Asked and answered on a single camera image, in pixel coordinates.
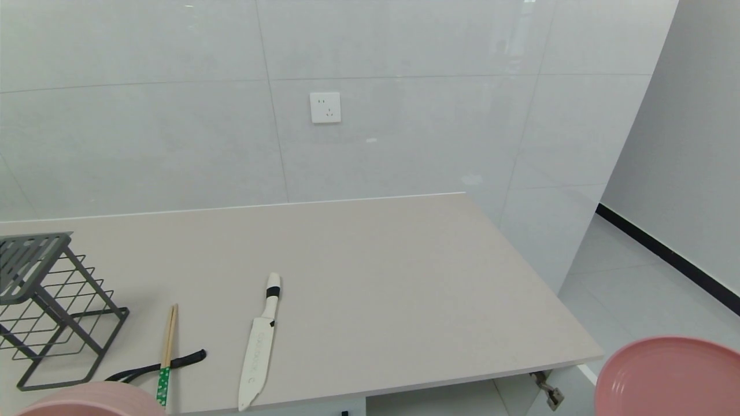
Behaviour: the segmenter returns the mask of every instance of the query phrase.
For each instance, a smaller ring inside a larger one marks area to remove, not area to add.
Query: wall
[[[557,291],[676,2],[1,0],[0,220],[466,191]]]
[[[603,204],[740,295],[738,21],[681,2]]]

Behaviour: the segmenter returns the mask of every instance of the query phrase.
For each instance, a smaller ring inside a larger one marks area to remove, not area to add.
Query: beige countertop
[[[131,309],[95,380],[157,363],[169,306],[179,303],[173,355],[203,348],[208,357],[173,371],[173,413],[235,409],[249,327],[273,271],[283,291],[255,408],[603,354],[464,194],[0,223],[0,235],[56,231],[74,232],[70,247]],[[49,392],[15,388],[27,365],[0,351],[4,414]],[[153,394],[155,382],[139,385]]]

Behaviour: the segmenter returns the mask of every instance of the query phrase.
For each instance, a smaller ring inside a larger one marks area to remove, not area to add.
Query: pink bowl
[[[740,415],[740,353],[681,336],[629,343],[596,382],[596,416]]]
[[[164,416],[154,396],[116,381],[79,384],[52,393],[16,416]]]

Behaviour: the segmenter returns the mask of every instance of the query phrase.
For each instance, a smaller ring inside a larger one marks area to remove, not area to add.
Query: chopsticks
[[[172,338],[175,335],[175,322],[178,319],[178,305],[175,303],[169,308],[169,320],[164,332],[164,349],[162,363],[159,367],[159,381],[157,382],[157,401],[167,407],[167,388],[169,387],[169,365],[172,362]]]

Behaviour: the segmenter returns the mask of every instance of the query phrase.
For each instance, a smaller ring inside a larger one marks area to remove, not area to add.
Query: wire rack
[[[84,266],[85,255],[69,248],[67,233],[0,238],[0,350],[15,349],[13,360],[31,360],[18,382],[23,391],[89,381],[129,314],[112,302],[112,290]],[[117,319],[103,343],[93,337],[104,315]],[[91,349],[96,359],[79,380],[29,385],[41,362]]]

